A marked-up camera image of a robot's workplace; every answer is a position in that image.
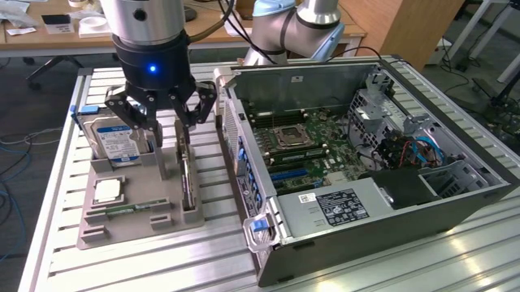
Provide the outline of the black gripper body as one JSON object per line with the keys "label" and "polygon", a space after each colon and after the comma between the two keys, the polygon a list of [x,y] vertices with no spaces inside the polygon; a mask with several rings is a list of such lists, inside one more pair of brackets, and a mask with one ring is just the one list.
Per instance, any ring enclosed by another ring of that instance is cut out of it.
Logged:
{"label": "black gripper body", "polygon": [[188,36],[181,32],[163,44],[139,45],[112,36],[127,81],[143,90],[193,91],[195,79],[189,71]]}

